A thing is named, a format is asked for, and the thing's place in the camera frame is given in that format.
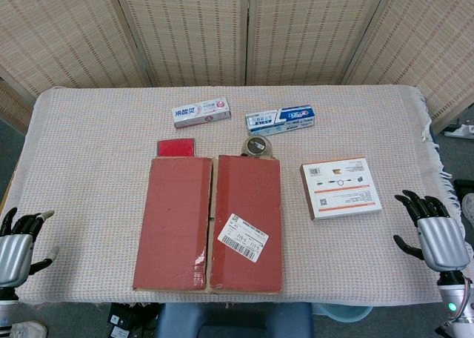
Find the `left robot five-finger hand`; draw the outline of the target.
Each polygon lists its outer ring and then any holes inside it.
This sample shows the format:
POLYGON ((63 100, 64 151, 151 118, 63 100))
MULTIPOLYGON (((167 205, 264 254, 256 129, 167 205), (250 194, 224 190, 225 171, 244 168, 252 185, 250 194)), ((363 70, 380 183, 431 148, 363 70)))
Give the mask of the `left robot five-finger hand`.
POLYGON ((59 254, 59 247, 56 246, 42 261, 32 262, 39 232, 55 211, 24 215, 14 222, 17 210, 18 208, 11 208, 1 222, 2 290, 20 287, 29 276, 49 267, 59 254))

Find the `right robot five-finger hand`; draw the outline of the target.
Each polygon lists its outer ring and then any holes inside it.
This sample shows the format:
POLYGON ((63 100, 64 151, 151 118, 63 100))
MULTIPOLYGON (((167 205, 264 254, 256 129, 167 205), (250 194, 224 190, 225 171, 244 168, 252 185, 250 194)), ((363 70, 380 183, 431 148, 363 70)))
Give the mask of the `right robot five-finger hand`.
POLYGON ((411 190, 403 190, 395 199, 407 210, 420 248, 408 245, 399 235, 393 237, 406 254, 425 262, 436 272, 461 271, 470 264, 470 255, 457 221, 436 197, 421 198, 411 190))

